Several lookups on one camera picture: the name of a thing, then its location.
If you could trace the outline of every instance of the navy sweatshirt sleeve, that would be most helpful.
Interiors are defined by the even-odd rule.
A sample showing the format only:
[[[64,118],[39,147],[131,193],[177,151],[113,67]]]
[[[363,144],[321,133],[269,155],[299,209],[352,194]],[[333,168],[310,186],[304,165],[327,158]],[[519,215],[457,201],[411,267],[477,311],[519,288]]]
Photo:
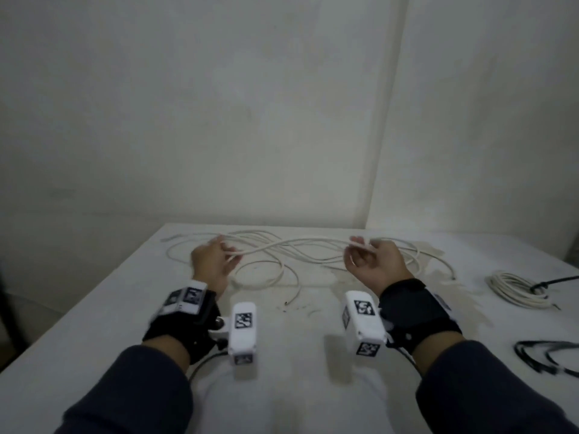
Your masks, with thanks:
[[[66,413],[57,434],[182,434],[193,414],[187,378],[164,353],[122,352],[97,385]]]
[[[456,344],[438,357],[416,401],[434,434],[579,434],[561,408],[475,341]]]

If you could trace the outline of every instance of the white table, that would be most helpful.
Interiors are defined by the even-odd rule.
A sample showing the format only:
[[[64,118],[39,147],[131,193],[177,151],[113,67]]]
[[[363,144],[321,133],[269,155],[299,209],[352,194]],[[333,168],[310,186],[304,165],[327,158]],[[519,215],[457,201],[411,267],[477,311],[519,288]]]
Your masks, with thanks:
[[[330,228],[236,227],[168,224],[114,270],[52,329],[0,375],[0,430],[52,432],[64,410],[80,399],[124,348],[137,344],[166,294],[189,277],[185,265],[166,258],[177,234],[262,228],[283,238],[305,235],[347,238],[394,236],[430,244],[457,271],[448,284],[444,266],[432,261],[421,277],[459,313],[468,337],[485,343],[513,372],[559,404],[579,423],[579,379],[538,374],[513,353],[523,339],[579,341],[579,282],[554,287],[562,311],[526,310],[506,303],[483,279],[497,269],[536,281],[579,274],[577,269],[508,236],[403,233]],[[193,243],[174,249],[186,258]],[[245,282],[275,273],[274,265],[250,266]],[[415,403],[417,373],[398,352],[382,348],[377,358],[354,359],[344,349],[340,301],[361,289],[350,275],[296,262],[305,288],[289,307],[293,277],[267,289],[228,291],[231,303],[258,307],[256,377],[243,377],[226,359],[211,361],[194,389],[190,432],[348,433],[429,432]]]

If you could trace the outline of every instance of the tangled white cable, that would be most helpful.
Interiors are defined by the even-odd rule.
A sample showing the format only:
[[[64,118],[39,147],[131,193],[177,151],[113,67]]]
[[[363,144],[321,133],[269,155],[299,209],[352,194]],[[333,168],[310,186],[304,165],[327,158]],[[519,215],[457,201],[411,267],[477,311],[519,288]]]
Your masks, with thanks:
[[[543,288],[532,291],[531,288],[537,285],[535,282],[510,272],[496,271],[485,282],[497,295],[518,306],[530,309],[554,306]]]
[[[174,260],[176,262],[184,263],[188,266],[188,265],[190,265],[190,263],[188,261],[181,260],[177,257],[172,256],[171,250],[173,250],[173,248],[177,247],[178,245],[184,244],[185,242],[199,242],[200,241],[200,240],[194,239],[192,237],[217,236],[219,234],[220,233],[192,233],[192,234],[187,234],[187,235],[175,235],[175,236],[172,236],[169,238],[162,239],[161,242],[170,242],[170,241],[173,241],[173,240],[178,239],[178,238],[189,238],[189,239],[186,239],[184,241],[179,241],[178,243],[171,245],[165,251],[165,254],[169,259]],[[224,239],[226,239],[228,242],[235,242],[235,243],[250,246],[249,249],[241,250],[241,251],[238,251],[235,253],[230,253],[231,256],[245,256],[245,255],[249,255],[249,254],[253,254],[253,253],[257,253],[257,252],[263,252],[266,255],[268,255],[269,257],[271,257],[271,260],[269,260],[269,259],[257,260],[257,261],[245,263],[245,264],[241,265],[240,267],[238,267],[231,277],[231,281],[234,285],[236,285],[238,287],[244,287],[245,286],[245,287],[249,288],[249,286],[243,285],[242,283],[240,283],[237,280],[236,274],[244,267],[246,267],[250,264],[254,264],[254,263],[275,263],[275,264],[279,265],[279,267],[280,267],[277,275],[271,279],[266,280],[263,284],[258,285],[260,287],[272,286],[272,285],[276,284],[283,277],[286,269],[289,269],[293,273],[293,275],[296,278],[296,286],[297,286],[298,290],[296,291],[295,295],[290,300],[286,301],[286,306],[289,305],[293,300],[295,300],[298,297],[299,292],[301,290],[301,284],[300,284],[299,275],[297,274],[297,272],[294,271],[290,266],[288,266],[283,261],[282,257],[279,257],[276,254],[279,254],[279,255],[282,255],[285,257],[290,257],[290,258],[298,260],[300,262],[312,263],[312,264],[316,264],[316,265],[321,265],[322,267],[325,267],[325,268],[338,269],[340,271],[345,271],[346,269],[343,266],[336,266],[336,264],[343,262],[342,256],[343,256],[343,251],[344,251],[345,246],[352,245],[354,247],[360,247],[360,248],[366,249],[366,250],[371,251],[371,252],[376,251],[370,245],[361,245],[361,244],[358,244],[357,242],[351,242],[351,241],[345,241],[342,239],[333,239],[333,238],[327,238],[327,237],[314,237],[314,236],[312,236],[312,237],[302,237],[302,238],[294,238],[294,239],[282,239],[279,236],[277,236],[269,231],[265,231],[265,230],[242,230],[242,231],[233,231],[231,233],[221,233],[221,234],[223,235]],[[420,257],[420,254],[425,254],[425,255],[431,256],[435,259],[438,259],[440,262],[444,263],[446,265],[446,267],[450,270],[452,279],[453,280],[456,279],[454,269],[448,262],[446,262],[444,259],[441,259],[440,257],[438,257],[436,255],[419,250],[418,247],[416,247],[416,245],[414,245],[413,243],[402,240],[402,239],[396,239],[396,238],[376,238],[376,239],[377,240],[391,240],[391,241],[401,243],[402,246],[398,246],[398,248],[400,249],[400,252],[404,256],[404,261],[406,262],[406,265],[409,266],[409,269],[413,275],[418,275],[421,273],[422,268],[420,266],[419,257]],[[302,247],[305,245],[307,245],[308,247],[315,246],[315,247],[326,248],[326,249],[335,251],[336,254],[330,255],[329,257],[315,257],[315,256],[312,256],[312,255],[306,253],[305,251],[299,249],[299,247]]]

